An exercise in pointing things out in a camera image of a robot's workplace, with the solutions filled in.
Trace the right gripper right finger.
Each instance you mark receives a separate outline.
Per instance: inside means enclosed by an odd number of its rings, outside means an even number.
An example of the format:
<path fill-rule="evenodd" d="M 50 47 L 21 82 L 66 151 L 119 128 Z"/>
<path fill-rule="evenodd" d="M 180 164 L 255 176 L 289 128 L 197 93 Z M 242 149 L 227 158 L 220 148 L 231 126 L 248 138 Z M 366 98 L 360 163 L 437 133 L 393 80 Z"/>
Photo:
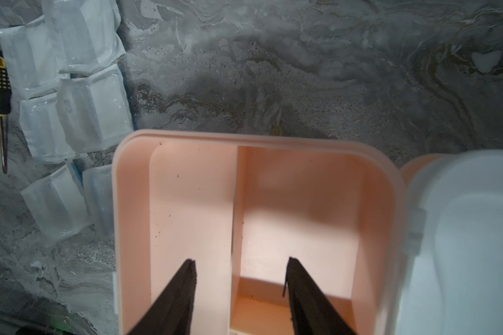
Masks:
<path fill-rule="evenodd" d="M 295 334 L 356 334 L 296 258 L 287 263 L 283 293 L 289 294 Z"/>

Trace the white gauze packet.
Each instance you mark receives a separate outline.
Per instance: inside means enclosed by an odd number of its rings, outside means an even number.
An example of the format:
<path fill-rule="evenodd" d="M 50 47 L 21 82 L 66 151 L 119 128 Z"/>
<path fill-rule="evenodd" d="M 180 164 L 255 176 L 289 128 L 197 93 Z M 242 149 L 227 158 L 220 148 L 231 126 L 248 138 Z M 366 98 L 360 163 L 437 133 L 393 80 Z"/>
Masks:
<path fill-rule="evenodd" d="M 67 143 L 57 114 L 57 94 L 21 100 L 20 126 L 38 164 L 58 164 L 78 155 Z"/>
<path fill-rule="evenodd" d="M 107 240 L 114 236 L 112 166 L 93 167 L 82 173 L 82 182 L 92 223 Z"/>
<path fill-rule="evenodd" d="M 0 29 L 0 46 L 12 90 L 20 99 L 57 91 L 57 57 L 43 16 L 26 25 Z"/>
<path fill-rule="evenodd" d="M 60 74 L 91 75 L 116 62 L 125 49 L 116 1 L 42 1 Z"/>
<path fill-rule="evenodd" d="M 86 78 L 62 80 L 57 114 L 66 142 L 78 154 L 106 150 L 134 131 L 117 64 Z"/>
<path fill-rule="evenodd" d="M 21 195 L 46 246 L 68 239 L 92 224 L 82 177 L 72 161 L 35 181 Z"/>

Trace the white pink first aid box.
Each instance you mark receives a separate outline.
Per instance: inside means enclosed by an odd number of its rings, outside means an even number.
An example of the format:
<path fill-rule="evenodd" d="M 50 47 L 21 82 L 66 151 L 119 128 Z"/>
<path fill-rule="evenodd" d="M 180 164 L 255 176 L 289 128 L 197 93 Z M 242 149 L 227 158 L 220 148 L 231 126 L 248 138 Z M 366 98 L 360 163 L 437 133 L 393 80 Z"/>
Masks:
<path fill-rule="evenodd" d="M 295 334 L 290 257 L 356 334 L 503 334 L 503 150 L 137 131 L 112 168 L 120 334 L 187 259 L 190 334 Z"/>

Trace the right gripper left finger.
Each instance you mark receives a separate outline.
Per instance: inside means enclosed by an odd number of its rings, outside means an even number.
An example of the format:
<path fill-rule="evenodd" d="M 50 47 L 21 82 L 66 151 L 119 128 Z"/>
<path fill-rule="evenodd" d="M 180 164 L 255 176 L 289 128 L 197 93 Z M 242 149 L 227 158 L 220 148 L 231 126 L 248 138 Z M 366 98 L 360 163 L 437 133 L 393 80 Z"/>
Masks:
<path fill-rule="evenodd" d="M 196 284 L 196 263 L 187 259 L 129 334 L 190 334 Z"/>

